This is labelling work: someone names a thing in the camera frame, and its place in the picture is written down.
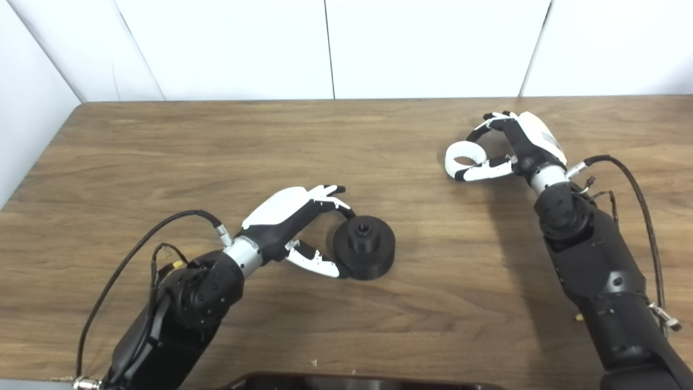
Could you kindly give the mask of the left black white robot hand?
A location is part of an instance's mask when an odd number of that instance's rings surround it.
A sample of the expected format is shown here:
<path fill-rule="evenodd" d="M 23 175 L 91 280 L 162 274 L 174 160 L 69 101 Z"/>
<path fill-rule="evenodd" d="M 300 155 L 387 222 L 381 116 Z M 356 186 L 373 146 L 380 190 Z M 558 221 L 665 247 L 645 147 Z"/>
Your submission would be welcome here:
<path fill-rule="evenodd" d="M 326 277 L 346 279 L 352 272 L 342 262 L 323 255 L 297 235 L 319 215 L 336 211 L 346 220 L 356 213 L 337 198 L 346 188 L 341 185 L 317 185 L 311 190 L 304 187 L 283 188 L 257 207 L 242 222 L 236 238 L 252 242 L 260 257 L 260 265 L 282 261 Z"/>

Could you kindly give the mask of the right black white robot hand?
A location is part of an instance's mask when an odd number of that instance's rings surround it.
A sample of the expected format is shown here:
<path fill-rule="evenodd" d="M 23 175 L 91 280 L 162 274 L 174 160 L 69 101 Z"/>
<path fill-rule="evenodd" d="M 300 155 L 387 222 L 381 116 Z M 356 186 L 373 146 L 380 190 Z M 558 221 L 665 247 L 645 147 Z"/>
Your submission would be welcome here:
<path fill-rule="evenodd" d="M 490 131 L 505 136 L 512 148 L 511 154 L 488 157 L 478 141 Z M 478 181 L 515 174 L 532 180 L 535 174 L 548 166 L 563 171 L 567 159 L 549 128 L 535 114 L 510 111 L 487 113 L 465 141 L 448 146 L 444 157 L 446 173 L 457 181 Z"/>

